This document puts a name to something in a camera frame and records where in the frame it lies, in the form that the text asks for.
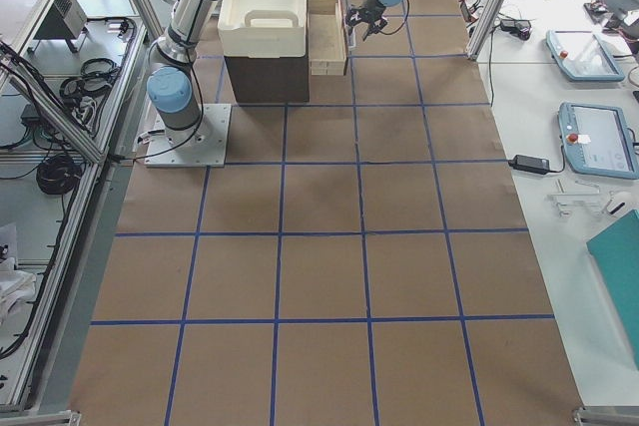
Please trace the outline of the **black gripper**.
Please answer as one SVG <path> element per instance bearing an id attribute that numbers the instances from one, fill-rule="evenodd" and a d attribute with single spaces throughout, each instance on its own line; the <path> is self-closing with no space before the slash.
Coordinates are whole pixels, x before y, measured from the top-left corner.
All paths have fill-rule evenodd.
<path id="1" fill-rule="evenodd" d="M 348 33 L 351 34 L 356 25 L 365 24 L 366 30 L 362 35 L 362 41 L 365 41 L 371 35 L 380 34 L 388 24 L 384 17 L 384 12 L 385 7 L 381 4 L 372 7 L 349 7 L 344 18 Z"/>

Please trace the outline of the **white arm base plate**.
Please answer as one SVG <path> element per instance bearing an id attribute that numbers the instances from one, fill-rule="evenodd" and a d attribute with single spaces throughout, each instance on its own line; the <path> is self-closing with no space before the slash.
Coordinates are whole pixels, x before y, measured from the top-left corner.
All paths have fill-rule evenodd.
<path id="1" fill-rule="evenodd" d="M 205 104 L 203 119 L 196 130 L 166 129 L 157 114 L 142 161 L 149 167 L 222 167 L 232 113 L 231 104 Z"/>

